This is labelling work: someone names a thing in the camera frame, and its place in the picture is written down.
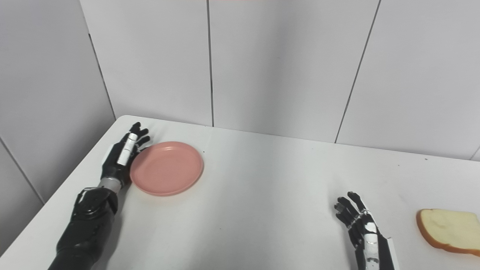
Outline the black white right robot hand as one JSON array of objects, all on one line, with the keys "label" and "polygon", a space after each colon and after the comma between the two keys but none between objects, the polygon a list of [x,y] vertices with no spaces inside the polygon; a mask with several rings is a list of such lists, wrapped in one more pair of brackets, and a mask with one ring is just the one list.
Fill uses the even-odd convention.
[{"label": "black white right robot hand", "polygon": [[360,196],[348,192],[346,197],[337,198],[334,209],[335,216],[346,227],[358,269],[394,270],[389,240],[380,232],[371,211],[365,207]]}]

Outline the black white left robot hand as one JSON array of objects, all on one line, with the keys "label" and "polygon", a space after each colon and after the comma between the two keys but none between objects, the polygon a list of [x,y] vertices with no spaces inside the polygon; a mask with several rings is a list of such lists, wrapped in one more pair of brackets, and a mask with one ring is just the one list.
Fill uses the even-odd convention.
[{"label": "black white left robot hand", "polygon": [[142,129],[141,123],[133,124],[118,143],[113,144],[102,165],[100,178],[116,179],[123,188],[131,182],[130,170],[134,159],[144,150],[144,144],[151,140],[149,130]]}]

